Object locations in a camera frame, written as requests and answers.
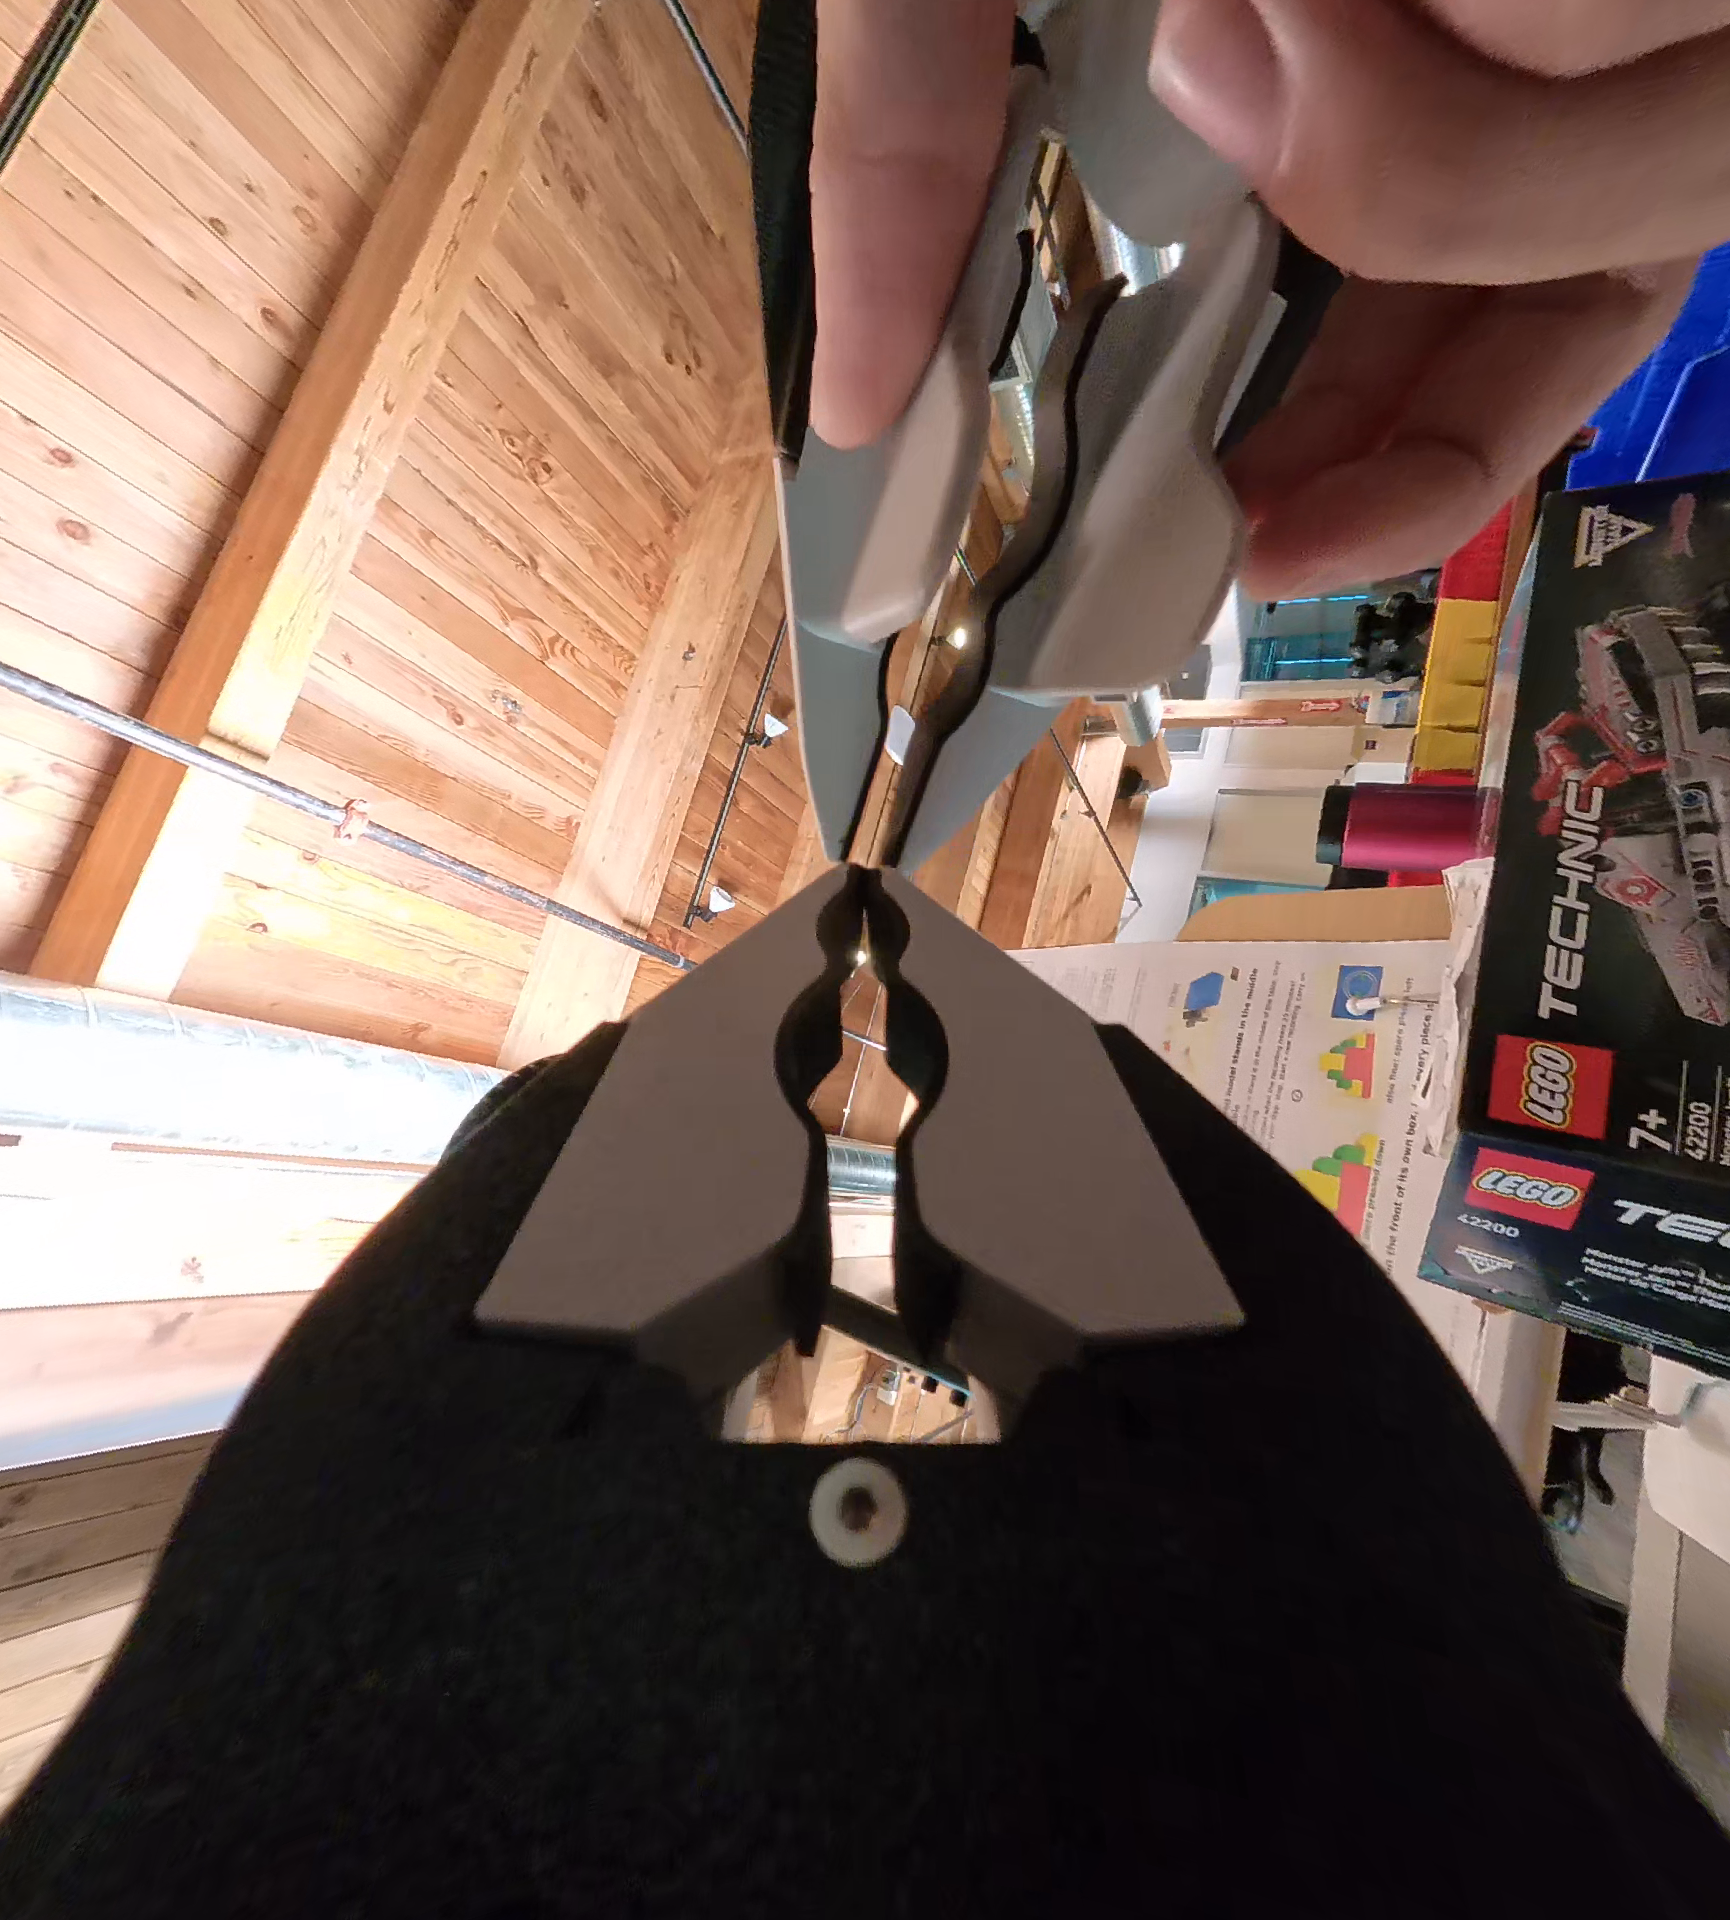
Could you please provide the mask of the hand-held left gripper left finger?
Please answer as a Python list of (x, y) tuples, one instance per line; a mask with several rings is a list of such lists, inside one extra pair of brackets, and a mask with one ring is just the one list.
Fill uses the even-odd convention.
[(609, 1347), (729, 1393), (816, 1355), (833, 1149), (810, 1093), (840, 1059), (865, 867), (840, 867), (652, 999), (478, 1299), (478, 1326)]

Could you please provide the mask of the red drinking bottle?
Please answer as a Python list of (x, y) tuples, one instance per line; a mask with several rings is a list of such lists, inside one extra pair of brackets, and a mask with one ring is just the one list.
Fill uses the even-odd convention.
[(1442, 874), (1484, 854), (1484, 789), (1434, 780), (1337, 780), (1312, 854), (1331, 871)]

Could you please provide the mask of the silver air duct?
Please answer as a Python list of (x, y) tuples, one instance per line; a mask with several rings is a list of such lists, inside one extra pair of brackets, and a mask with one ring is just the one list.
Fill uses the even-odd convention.
[(514, 1075), (0, 968), (0, 1134), (439, 1166)]

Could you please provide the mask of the printed instruction sheet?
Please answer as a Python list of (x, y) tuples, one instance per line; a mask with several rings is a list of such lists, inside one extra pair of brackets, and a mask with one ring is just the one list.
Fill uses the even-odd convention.
[(1427, 1103), (1448, 940), (1177, 940), (1021, 951), (1021, 966), (1156, 1045), (1258, 1140), (1408, 1294), (1463, 1377), (1484, 1309), (1424, 1280), (1454, 1120)]

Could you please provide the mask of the person's right hand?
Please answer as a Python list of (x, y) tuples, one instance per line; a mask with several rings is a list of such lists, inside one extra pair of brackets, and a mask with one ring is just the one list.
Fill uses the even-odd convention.
[[(810, 429), (910, 401), (998, 159), (1013, 7), (816, 7)], [(1148, 88), (1341, 267), (1235, 446), (1258, 600), (1454, 558), (1730, 244), (1730, 7), (1176, 0)]]

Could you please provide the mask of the flat toy set box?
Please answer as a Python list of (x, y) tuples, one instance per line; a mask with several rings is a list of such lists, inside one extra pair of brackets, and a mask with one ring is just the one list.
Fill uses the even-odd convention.
[(1424, 1280), (1730, 1384), (1730, 1182), (1458, 1140)]

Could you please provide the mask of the yellow red toy brick stack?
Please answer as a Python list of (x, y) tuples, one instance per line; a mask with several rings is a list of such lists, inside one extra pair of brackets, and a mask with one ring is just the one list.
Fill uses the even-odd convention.
[(1542, 509), (1535, 488), (1520, 488), (1435, 570), (1424, 713), (1413, 726), (1413, 763), (1408, 763), (1413, 785), (1476, 780), (1494, 677), (1504, 660), (1506, 600), (1529, 565), (1535, 509)]

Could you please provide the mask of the ceiling metal pipe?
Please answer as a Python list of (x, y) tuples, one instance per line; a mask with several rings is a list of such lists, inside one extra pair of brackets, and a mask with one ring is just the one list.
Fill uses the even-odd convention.
[(209, 780), (227, 780), (227, 785), (239, 785), (239, 789), (251, 789), (258, 799), (275, 799), (275, 805), (282, 805), (282, 812), (296, 812), (302, 821), (317, 821), (343, 845), (357, 845), (357, 840), (383, 845), (383, 850), (393, 850), (405, 861), (416, 861), (416, 867), (430, 867), (430, 871), (439, 871), (446, 882), (461, 882), (461, 887), (471, 887), (482, 895), (500, 895), (507, 906), (528, 906), (534, 913), (548, 913), (548, 922), (573, 926), (580, 937), (599, 937), (599, 940), (609, 940), (615, 951), (634, 951), (639, 961), (659, 961), (659, 966), (666, 966), (677, 973), (698, 968), (698, 961), (688, 961), (673, 943), (659, 943), (659, 940), (626, 928), (626, 926), (599, 922), (599, 913), (586, 913), (586, 909), (575, 909), (569, 899), (554, 899), (554, 895), (534, 891), (534, 887), (504, 882), (504, 874), (495, 874), (495, 871), (482, 871), (471, 861), (456, 861), (456, 854), (416, 840), (416, 838), (378, 824), (363, 799), (311, 798), (296, 780), (256, 770), (256, 767), (245, 767), (245, 763), (236, 763), (226, 751), (180, 739), (180, 738), (170, 738), (170, 732), (158, 732), (158, 726), (149, 726), (139, 717), (127, 717), (127, 713), (117, 713), (107, 700), (89, 700), (78, 690), (56, 686), (56, 683), (43, 683), (43, 677), (35, 677), (24, 667), (9, 667), (9, 660), (0, 660), (0, 690), (15, 698), (15, 700), (30, 700), (30, 708), (41, 708), (41, 713), (52, 713), (60, 723), (77, 723), (83, 732), (99, 732), (107, 739), (145, 751), (145, 758), (153, 758), (165, 767), (180, 767), (180, 770), (193, 770), (193, 778), (209, 778)]

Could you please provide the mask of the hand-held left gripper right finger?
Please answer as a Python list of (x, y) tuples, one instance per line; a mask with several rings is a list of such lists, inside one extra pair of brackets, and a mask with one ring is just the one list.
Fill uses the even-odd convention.
[(893, 871), (860, 874), (893, 1145), (893, 1315), (997, 1393), (1245, 1326), (1099, 1025)]

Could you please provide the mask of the large toy set box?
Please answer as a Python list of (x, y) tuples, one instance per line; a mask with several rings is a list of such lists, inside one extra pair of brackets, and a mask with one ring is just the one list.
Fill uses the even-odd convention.
[(1550, 491), (1463, 1120), (1730, 1178), (1730, 473)]

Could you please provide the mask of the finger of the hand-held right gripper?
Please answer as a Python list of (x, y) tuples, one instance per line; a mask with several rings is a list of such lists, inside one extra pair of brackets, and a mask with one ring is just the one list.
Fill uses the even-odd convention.
[(1105, 279), (1061, 319), (1034, 383), (1024, 521), (980, 575), (966, 660), (918, 713), (887, 867), (918, 871), (1081, 698), (1158, 686), (1236, 570), (1245, 517), (1213, 429), (1269, 310), (1279, 223), (1227, 196), (1182, 264)]
[[(780, 461), (780, 552), (802, 758), (833, 861), (860, 861), (865, 799), (891, 738), (891, 642), (952, 583), (989, 435), (989, 376), (1040, 282), (1024, 227), (1044, 133), (1010, 133), (962, 293), (906, 414), (860, 446), (806, 435)], [(1049, 564), (1076, 498), (1076, 323), (1034, 383), (1031, 513), (977, 583), (966, 654), (898, 763), (882, 867), (915, 871), (1021, 770), (1067, 698), (1024, 690), (1024, 642), (998, 635)]]

